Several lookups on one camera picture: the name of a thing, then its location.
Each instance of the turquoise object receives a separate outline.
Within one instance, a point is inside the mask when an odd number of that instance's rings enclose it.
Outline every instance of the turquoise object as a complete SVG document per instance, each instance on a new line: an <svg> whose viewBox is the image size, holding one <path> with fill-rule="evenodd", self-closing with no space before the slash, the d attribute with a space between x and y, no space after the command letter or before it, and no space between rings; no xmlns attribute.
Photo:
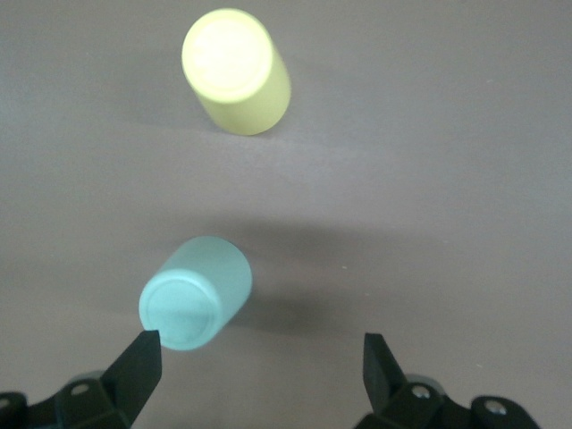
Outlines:
<svg viewBox="0 0 572 429"><path fill-rule="evenodd" d="M147 283L139 299L146 330L158 330L169 349L191 350L231 320L252 290L248 260L218 237L184 243Z"/></svg>

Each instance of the gray surface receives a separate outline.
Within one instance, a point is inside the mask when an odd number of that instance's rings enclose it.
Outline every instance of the gray surface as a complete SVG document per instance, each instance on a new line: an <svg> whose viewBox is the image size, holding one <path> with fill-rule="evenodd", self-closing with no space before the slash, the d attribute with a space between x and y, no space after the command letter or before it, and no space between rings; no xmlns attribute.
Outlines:
<svg viewBox="0 0 572 429"><path fill-rule="evenodd" d="M230 2L293 83L254 138L182 75L219 5L0 3L0 388L35 401L106 367L147 279L208 233L256 291L203 349L164 351L136 427L350 429L365 331L463 405L569 427L572 4Z"/></svg>

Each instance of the yellow cup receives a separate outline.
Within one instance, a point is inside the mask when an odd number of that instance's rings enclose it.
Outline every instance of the yellow cup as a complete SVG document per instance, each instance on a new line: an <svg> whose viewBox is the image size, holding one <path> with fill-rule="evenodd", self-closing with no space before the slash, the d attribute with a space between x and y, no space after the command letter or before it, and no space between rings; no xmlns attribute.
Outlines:
<svg viewBox="0 0 572 429"><path fill-rule="evenodd" d="M238 9L207 13L182 45L182 69L214 123L253 135L272 128L290 102L290 77L265 27Z"/></svg>

